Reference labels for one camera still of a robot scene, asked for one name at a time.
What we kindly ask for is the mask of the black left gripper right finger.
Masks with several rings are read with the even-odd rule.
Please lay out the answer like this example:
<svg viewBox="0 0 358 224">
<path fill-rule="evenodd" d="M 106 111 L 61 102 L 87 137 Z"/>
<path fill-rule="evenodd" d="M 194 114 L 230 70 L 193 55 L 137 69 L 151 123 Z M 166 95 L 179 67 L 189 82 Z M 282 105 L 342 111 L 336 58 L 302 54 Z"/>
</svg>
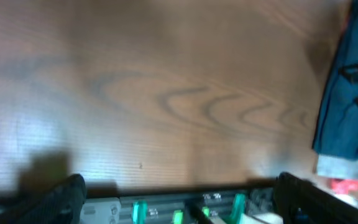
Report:
<svg viewBox="0 0 358 224">
<path fill-rule="evenodd" d="M 358 208 L 287 172 L 277 177 L 273 200 L 284 223 L 358 224 Z"/>
</svg>

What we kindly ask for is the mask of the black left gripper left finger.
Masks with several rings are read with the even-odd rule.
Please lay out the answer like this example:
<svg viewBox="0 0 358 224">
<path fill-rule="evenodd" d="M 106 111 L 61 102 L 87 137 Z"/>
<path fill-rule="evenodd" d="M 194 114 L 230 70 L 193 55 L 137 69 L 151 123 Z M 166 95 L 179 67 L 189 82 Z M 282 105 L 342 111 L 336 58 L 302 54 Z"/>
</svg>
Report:
<svg viewBox="0 0 358 224">
<path fill-rule="evenodd" d="M 73 174 L 43 194 L 0 213 L 0 224 L 79 224 L 86 194 L 83 176 Z"/>
</svg>

